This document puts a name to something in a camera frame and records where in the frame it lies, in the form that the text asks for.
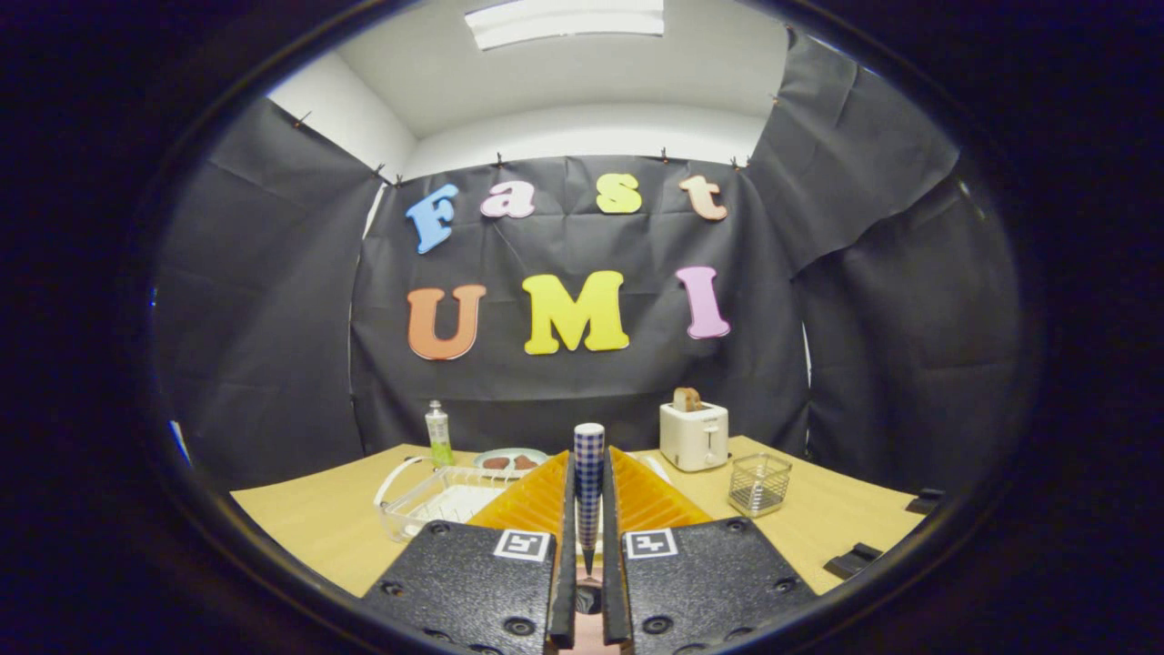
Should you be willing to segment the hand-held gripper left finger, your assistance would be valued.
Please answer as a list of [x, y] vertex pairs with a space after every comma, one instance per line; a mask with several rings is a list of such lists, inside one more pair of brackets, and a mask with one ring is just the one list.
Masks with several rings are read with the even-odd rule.
[[558, 453], [469, 519], [425, 519], [367, 589], [375, 617], [436, 650], [556, 654], [575, 643], [574, 458]]

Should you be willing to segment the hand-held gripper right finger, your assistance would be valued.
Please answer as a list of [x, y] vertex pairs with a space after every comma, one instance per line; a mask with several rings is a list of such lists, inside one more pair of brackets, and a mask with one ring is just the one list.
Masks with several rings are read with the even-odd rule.
[[702, 521], [615, 448], [604, 465], [604, 639], [624, 654], [707, 654], [815, 600], [752, 519]]

